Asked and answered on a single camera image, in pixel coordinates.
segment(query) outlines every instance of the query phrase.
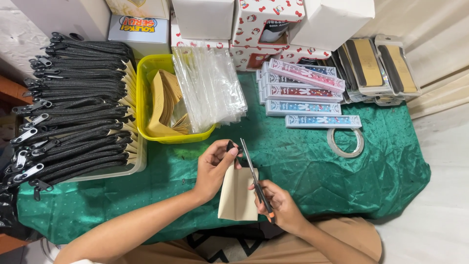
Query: white sleeve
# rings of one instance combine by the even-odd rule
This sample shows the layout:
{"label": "white sleeve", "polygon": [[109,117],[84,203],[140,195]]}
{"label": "white sleeve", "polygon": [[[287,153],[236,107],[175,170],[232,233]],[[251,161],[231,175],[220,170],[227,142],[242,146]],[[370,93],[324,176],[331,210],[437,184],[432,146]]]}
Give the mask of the white sleeve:
{"label": "white sleeve", "polygon": [[73,262],[72,264],[100,264],[100,263],[92,262],[91,260],[88,260],[88,259],[83,259],[83,260]]}

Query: fingernail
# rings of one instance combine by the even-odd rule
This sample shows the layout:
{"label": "fingernail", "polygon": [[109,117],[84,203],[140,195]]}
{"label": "fingernail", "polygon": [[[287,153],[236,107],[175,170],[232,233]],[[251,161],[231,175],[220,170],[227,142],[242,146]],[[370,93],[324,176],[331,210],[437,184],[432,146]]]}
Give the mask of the fingernail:
{"label": "fingernail", "polygon": [[236,156],[238,154],[238,149],[237,148],[230,149],[230,154]]}

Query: table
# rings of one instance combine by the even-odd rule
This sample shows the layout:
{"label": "table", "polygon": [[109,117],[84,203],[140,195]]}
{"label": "table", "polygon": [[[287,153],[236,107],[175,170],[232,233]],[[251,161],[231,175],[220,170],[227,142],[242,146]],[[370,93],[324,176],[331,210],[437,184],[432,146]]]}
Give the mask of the table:
{"label": "table", "polygon": [[[286,129],[282,117],[266,117],[258,104],[253,73],[238,75],[248,113],[240,123],[216,129],[209,139],[189,144],[148,144],[147,168],[108,179],[62,183],[33,199],[21,185],[18,217],[55,244],[69,243],[116,216],[190,190],[197,176],[197,158],[215,140],[243,137],[261,179],[288,190],[305,215],[359,213],[368,218],[397,214],[430,180],[405,104],[378,107],[342,106],[344,115],[359,115],[364,150],[355,158],[337,156],[328,146],[327,129]],[[351,130],[336,132],[336,143],[351,152]],[[199,229],[243,224],[217,218],[219,193],[158,232],[146,243],[182,238]]]}

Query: person's right hand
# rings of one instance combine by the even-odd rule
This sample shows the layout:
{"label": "person's right hand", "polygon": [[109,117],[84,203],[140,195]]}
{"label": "person's right hand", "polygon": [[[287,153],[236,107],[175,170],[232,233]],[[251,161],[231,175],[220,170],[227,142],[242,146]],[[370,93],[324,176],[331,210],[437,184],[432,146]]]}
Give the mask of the person's right hand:
{"label": "person's right hand", "polygon": [[[270,203],[273,213],[275,215],[275,223],[283,230],[299,235],[304,227],[310,225],[308,220],[301,214],[298,206],[293,201],[288,191],[280,188],[270,180],[260,180],[265,198]],[[249,190],[254,189],[254,184],[248,187]],[[261,215],[267,216],[267,210],[265,209],[264,203],[259,203],[259,199],[256,195],[255,200],[257,206],[257,212]]]}

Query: hand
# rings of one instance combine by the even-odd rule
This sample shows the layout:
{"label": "hand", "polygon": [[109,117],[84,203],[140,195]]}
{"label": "hand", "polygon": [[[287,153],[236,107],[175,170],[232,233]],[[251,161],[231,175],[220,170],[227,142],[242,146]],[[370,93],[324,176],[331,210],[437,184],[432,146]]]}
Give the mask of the hand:
{"label": "hand", "polygon": [[[288,233],[299,235],[304,227],[310,225],[308,220],[301,214],[298,206],[293,201],[288,191],[280,188],[269,180],[260,180],[259,184],[264,191],[265,198],[270,203],[275,215],[275,223]],[[254,184],[248,187],[248,190],[254,190]],[[257,212],[267,216],[267,210],[264,203],[259,203],[256,195],[255,200]]]}
{"label": "hand", "polygon": [[215,141],[199,157],[197,181],[193,190],[197,193],[198,197],[202,197],[204,203],[215,197],[215,194],[220,190],[223,177],[233,161],[235,169],[241,168],[241,165],[236,159],[239,146],[234,143],[234,148],[226,152],[228,141],[229,140]]}

